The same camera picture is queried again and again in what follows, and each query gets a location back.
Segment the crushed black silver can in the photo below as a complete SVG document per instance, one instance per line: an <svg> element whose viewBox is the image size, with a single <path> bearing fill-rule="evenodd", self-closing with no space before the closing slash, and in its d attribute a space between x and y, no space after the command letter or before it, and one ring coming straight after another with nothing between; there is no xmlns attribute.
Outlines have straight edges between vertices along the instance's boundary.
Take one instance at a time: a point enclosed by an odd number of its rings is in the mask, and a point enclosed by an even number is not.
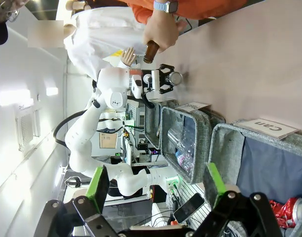
<svg viewBox="0 0 302 237"><path fill-rule="evenodd" d="M179 72L170 72L165 77L166 82L168 82L171 86L177 86L179 85L183 80L183 75Z"/></svg>

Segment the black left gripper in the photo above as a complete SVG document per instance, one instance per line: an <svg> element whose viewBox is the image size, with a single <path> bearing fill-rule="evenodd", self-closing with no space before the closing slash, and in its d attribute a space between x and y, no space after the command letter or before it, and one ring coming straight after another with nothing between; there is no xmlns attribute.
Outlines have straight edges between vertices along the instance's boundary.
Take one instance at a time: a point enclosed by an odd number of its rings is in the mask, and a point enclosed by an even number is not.
<svg viewBox="0 0 302 237"><path fill-rule="evenodd" d="M174 86L166 84L166 76L174 71L175 67L167 64L159 65L159 94L166 94L173 91Z"/></svg>

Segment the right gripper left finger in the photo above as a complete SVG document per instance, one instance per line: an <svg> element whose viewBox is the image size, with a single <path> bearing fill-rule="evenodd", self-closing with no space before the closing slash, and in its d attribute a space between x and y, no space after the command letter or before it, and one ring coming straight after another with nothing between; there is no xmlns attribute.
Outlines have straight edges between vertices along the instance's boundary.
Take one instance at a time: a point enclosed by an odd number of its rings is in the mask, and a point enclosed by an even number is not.
<svg viewBox="0 0 302 237"><path fill-rule="evenodd" d="M73 237L79 226L85 227L90 237L117 237L102 215L109 186L107 168L97 167L84 196L67 203L49 200L42 212L42 237Z"/></svg>

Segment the grey basket labelled Plastic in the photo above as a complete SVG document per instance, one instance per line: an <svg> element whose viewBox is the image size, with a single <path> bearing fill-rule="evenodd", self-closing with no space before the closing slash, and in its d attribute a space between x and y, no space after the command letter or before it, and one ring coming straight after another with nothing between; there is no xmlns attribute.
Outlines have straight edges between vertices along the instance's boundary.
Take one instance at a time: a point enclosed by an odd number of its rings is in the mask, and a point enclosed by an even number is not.
<svg viewBox="0 0 302 237"><path fill-rule="evenodd" d="M160 146L168 163L188 184L202 182L204 165L208 161L213 128L225 123L225 119L211 111L195 110L185 112L170 107L161 111ZM169 141L168 130L173 126L186 127L195 135L194 170L191 177L179 166L175 156L175 146Z"/></svg>

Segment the crushed red can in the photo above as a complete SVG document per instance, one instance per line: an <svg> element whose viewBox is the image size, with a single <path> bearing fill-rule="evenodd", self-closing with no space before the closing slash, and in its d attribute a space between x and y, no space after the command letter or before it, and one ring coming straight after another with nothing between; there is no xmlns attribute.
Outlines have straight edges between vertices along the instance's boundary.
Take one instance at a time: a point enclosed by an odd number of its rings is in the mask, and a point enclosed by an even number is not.
<svg viewBox="0 0 302 237"><path fill-rule="evenodd" d="M294 228L302 217L302 198L292 197L285 204L269 200L278 225L282 228Z"/></svg>

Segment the brown cardboard box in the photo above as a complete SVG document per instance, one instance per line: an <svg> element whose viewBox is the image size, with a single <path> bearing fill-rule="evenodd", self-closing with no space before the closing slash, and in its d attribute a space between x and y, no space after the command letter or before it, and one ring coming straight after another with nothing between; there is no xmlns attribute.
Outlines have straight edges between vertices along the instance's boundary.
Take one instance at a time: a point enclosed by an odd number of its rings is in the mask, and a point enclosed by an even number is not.
<svg viewBox="0 0 302 237"><path fill-rule="evenodd" d="M99 133L99 145L101 149L115 149L117 145L117 133Z"/></svg>

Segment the orange hoodie person left hand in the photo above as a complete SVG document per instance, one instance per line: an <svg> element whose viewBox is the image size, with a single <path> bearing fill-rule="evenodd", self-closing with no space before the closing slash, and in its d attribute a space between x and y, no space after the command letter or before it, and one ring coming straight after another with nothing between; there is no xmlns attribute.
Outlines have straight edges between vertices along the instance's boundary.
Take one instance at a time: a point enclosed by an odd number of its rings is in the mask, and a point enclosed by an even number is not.
<svg viewBox="0 0 302 237"><path fill-rule="evenodd" d="M143 43L148 44L149 41L154 41L159 45L158 52L162 53L175 45L179 32L183 31L187 25L185 20L176 22L172 14L154 10L144 29Z"/></svg>

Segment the person in orange hoodie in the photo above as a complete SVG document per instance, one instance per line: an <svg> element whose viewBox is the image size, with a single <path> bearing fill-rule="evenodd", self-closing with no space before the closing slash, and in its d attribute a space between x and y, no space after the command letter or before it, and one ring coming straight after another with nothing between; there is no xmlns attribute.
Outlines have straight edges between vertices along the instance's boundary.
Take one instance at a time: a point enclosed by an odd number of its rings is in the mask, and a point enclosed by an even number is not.
<svg viewBox="0 0 302 237"><path fill-rule="evenodd" d="M123 0L132 8L136 20L146 24L153 12L154 0ZM247 0L168 0L177 1L177 16L192 20L219 17L243 7Z"/></svg>

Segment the clear plastic bottle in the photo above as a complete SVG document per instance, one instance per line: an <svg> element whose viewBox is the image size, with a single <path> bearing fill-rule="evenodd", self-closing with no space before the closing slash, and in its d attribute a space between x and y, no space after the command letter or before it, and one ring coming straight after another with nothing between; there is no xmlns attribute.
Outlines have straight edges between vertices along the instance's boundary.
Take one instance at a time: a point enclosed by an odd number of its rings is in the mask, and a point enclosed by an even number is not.
<svg viewBox="0 0 302 237"><path fill-rule="evenodd" d="M191 177L194 170L195 135L186 127L173 126L168 130L168 138L175 146L179 166Z"/></svg>

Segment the grey basket labelled Can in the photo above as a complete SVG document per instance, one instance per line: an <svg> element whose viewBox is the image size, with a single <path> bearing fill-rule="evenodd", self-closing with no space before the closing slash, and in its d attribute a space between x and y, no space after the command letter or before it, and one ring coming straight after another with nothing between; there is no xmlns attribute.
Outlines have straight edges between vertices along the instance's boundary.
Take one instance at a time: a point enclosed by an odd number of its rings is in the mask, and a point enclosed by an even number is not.
<svg viewBox="0 0 302 237"><path fill-rule="evenodd" d="M236 185L244 196L264 193L285 204L302 198L302 135L279 140L234 124L219 123L212 133L209 162L225 184ZM302 214L283 237L302 237Z"/></svg>

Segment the black smartphone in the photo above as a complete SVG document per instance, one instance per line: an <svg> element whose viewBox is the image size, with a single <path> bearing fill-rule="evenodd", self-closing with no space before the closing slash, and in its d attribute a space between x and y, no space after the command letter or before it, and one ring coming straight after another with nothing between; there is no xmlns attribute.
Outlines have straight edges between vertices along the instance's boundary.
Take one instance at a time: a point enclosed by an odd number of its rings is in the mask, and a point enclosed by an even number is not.
<svg viewBox="0 0 302 237"><path fill-rule="evenodd" d="M199 210L205 203L204 198L199 194L194 194L188 201L186 201L181 207L179 207L173 216L175 220L181 224L192 216L197 210Z"/></svg>

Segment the light blue wrist watch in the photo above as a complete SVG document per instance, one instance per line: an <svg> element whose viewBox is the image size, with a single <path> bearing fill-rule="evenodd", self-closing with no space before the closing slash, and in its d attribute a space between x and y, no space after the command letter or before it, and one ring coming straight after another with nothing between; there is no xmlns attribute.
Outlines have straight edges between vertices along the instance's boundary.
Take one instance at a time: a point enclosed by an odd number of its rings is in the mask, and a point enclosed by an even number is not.
<svg viewBox="0 0 302 237"><path fill-rule="evenodd" d="M177 0L154 0L153 9L173 14L178 10L179 3Z"/></svg>

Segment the brown glass bottle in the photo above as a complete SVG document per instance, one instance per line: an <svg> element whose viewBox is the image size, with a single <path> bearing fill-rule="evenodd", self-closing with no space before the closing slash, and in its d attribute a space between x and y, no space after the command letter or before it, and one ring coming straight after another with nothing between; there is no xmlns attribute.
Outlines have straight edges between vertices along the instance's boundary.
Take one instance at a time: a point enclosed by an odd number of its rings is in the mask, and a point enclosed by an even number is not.
<svg viewBox="0 0 302 237"><path fill-rule="evenodd" d="M147 43L147 49L143 58L143 61L147 64L151 64L159 50L159 45L154 42L153 40L150 40Z"/></svg>

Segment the person in white coat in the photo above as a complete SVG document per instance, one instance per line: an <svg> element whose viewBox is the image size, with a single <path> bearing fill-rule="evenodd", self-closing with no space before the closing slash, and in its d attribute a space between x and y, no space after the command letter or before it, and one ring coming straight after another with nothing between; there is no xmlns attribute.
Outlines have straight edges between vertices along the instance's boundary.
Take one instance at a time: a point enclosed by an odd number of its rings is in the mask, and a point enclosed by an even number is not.
<svg viewBox="0 0 302 237"><path fill-rule="evenodd" d="M28 47L64 48L73 65L96 79L105 61L119 50L132 48L133 55L146 52L144 24L138 23L129 7L101 7L79 12L68 22L38 20L28 27Z"/></svg>

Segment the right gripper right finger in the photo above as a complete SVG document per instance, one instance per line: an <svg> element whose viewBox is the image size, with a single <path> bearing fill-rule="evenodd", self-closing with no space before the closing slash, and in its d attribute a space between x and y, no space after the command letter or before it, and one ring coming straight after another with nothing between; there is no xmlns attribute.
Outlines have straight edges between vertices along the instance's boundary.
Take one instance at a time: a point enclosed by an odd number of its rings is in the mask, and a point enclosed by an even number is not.
<svg viewBox="0 0 302 237"><path fill-rule="evenodd" d="M203 185L212 209L194 232L194 237L221 237L230 223L238 223L246 237L282 237L269 200L264 193L246 197L227 190L214 163L206 163Z"/></svg>

